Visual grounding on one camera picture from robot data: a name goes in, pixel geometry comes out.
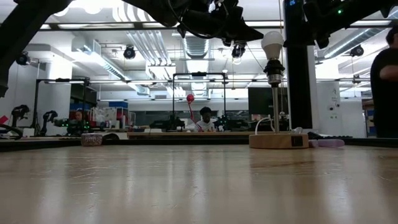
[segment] wooden lamp base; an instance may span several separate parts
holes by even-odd
[[[306,149],[307,134],[258,134],[249,136],[253,149]]]

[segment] black pillar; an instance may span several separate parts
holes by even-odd
[[[285,49],[290,93],[290,118],[292,128],[312,129],[310,75],[306,45],[295,44],[306,38],[303,12],[304,0],[285,0]]]

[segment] red ball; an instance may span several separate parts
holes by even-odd
[[[192,94],[189,94],[189,95],[187,96],[187,101],[188,101],[188,103],[192,103],[194,100],[195,100],[195,97],[194,97]]]

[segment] black shirt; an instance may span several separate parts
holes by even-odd
[[[371,67],[371,83],[374,103],[374,125],[378,137],[398,138],[398,116],[395,115],[398,82],[380,78],[380,71],[388,65],[398,65],[398,49],[386,49],[379,53]]]

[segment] person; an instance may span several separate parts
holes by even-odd
[[[207,106],[200,110],[201,121],[197,122],[196,131],[200,132],[215,132],[217,131],[214,125],[215,119],[211,118],[211,109]]]
[[[76,110],[75,118],[76,118],[77,121],[82,121],[82,119],[83,119],[83,112],[82,112],[80,109]]]
[[[398,138],[398,116],[394,114],[398,96],[398,26],[386,37],[389,48],[376,56],[371,67],[374,125],[378,138]]]

